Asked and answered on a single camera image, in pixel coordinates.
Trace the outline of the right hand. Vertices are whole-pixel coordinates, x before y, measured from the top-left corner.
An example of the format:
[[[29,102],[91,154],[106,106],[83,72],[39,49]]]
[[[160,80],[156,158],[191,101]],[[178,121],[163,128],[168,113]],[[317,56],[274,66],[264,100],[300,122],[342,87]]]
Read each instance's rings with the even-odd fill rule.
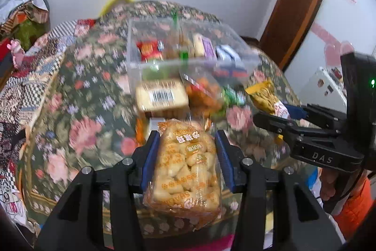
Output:
[[[340,172],[334,169],[323,168],[321,171],[320,197],[323,201],[330,200],[335,195],[335,181]]]

